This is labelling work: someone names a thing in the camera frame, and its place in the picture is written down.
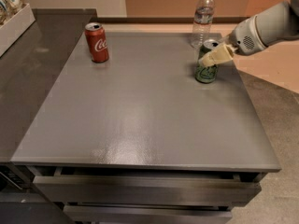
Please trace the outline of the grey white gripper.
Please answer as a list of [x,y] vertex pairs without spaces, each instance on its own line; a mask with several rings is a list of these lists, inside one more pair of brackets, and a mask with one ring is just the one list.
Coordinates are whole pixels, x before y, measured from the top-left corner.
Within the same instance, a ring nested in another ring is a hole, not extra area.
[[254,15],[240,22],[227,36],[222,37],[219,45],[199,59],[204,67],[230,62],[235,52],[250,56],[267,48],[260,35],[260,15]]

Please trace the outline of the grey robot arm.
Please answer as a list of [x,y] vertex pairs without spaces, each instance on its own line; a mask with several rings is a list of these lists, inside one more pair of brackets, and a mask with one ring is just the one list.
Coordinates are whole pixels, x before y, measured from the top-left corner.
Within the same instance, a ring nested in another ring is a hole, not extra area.
[[282,41],[299,39],[299,0],[282,1],[240,22],[220,44],[199,59],[204,67],[250,56]]

